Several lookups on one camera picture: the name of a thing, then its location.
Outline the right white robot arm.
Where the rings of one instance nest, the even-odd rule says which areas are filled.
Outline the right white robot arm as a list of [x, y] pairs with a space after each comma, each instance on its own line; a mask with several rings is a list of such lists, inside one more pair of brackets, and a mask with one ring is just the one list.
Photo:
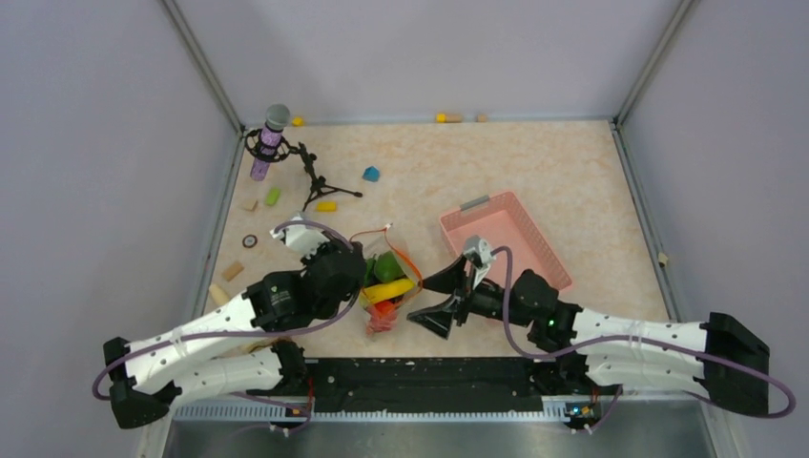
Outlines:
[[643, 322], [564, 302], [530, 269], [509, 288], [476, 279], [476, 268], [458, 259], [428, 277], [428, 290], [444, 302], [407, 319], [445, 339], [471, 315], [497, 320], [505, 329], [526, 328], [545, 354], [538, 384], [545, 394], [583, 394], [619, 386], [684, 391], [741, 415], [769, 412], [770, 350], [735, 318], [712, 313], [705, 323]]

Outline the toy red tomato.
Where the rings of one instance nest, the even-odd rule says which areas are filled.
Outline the toy red tomato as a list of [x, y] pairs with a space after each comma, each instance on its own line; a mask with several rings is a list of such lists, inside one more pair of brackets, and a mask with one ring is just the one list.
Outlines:
[[391, 301], [383, 301], [370, 305], [367, 308], [369, 320], [366, 324], [366, 333], [373, 335], [391, 331], [398, 319], [398, 306]]

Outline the pink plastic basket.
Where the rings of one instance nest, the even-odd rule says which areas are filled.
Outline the pink plastic basket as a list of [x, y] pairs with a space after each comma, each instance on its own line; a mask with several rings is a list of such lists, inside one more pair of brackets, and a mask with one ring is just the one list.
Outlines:
[[446, 246], [461, 254], [466, 240], [479, 236], [494, 248], [507, 246], [513, 253], [513, 276], [530, 269], [553, 288], [572, 288], [573, 278], [550, 240], [511, 191], [484, 195], [465, 202], [439, 217]]

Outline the toy banana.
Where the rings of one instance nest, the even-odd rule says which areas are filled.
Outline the toy banana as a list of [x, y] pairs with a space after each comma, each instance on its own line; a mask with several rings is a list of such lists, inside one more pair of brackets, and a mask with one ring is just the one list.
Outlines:
[[401, 278], [387, 283], [379, 283], [363, 289], [362, 297], [370, 304], [389, 301], [400, 297], [416, 286], [409, 278]]

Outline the clear orange zip bag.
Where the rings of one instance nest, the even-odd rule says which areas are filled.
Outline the clear orange zip bag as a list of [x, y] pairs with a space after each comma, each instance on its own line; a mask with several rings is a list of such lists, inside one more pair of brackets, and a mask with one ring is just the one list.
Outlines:
[[397, 327], [405, 309], [422, 291], [423, 275], [412, 259], [403, 232], [391, 223], [349, 238], [362, 246], [365, 261], [359, 305], [364, 332], [371, 339]]

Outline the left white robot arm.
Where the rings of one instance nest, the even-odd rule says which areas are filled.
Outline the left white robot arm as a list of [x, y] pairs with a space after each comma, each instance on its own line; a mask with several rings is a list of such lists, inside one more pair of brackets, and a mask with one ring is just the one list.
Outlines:
[[196, 320], [130, 342], [104, 343], [108, 393], [122, 429], [144, 427], [191, 402], [244, 391], [302, 389], [303, 350], [291, 342], [359, 297], [366, 261], [357, 242], [327, 241], [299, 270], [271, 272]]

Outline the toy mango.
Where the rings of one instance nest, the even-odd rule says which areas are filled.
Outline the toy mango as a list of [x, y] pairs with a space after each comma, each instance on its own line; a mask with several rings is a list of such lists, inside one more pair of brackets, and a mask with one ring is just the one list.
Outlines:
[[380, 283], [388, 283], [405, 277], [405, 272], [396, 254], [388, 251], [376, 258], [373, 266], [373, 276]]

